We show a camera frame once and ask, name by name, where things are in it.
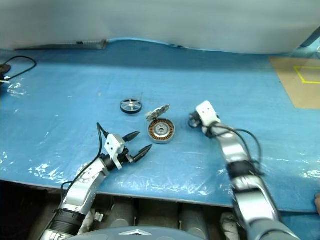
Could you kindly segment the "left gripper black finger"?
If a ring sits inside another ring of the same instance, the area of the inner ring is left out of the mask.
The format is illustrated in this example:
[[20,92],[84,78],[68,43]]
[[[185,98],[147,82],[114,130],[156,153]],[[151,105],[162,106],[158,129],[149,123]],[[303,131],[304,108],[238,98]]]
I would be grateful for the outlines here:
[[152,144],[145,146],[142,148],[137,155],[131,157],[131,163],[137,163],[139,160],[141,160],[152,148]]
[[125,135],[122,139],[124,140],[125,143],[128,143],[133,139],[135,139],[140,133],[141,133],[140,131],[134,131]]

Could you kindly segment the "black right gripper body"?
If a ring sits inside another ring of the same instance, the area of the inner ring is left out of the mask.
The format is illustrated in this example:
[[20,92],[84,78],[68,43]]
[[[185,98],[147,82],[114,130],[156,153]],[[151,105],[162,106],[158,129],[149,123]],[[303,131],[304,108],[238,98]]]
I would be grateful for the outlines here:
[[199,128],[201,127],[202,124],[202,120],[200,118],[200,115],[198,114],[198,112],[194,111],[193,113],[190,113],[188,116],[188,125],[191,128]]

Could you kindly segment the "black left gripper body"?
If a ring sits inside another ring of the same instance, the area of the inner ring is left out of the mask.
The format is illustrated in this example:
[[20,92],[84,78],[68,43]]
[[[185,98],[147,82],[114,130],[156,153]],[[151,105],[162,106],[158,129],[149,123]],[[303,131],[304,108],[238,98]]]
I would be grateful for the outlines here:
[[117,143],[117,160],[120,164],[133,163],[134,157],[129,154],[128,148],[125,143],[132,141],[132,138],[125,138]]

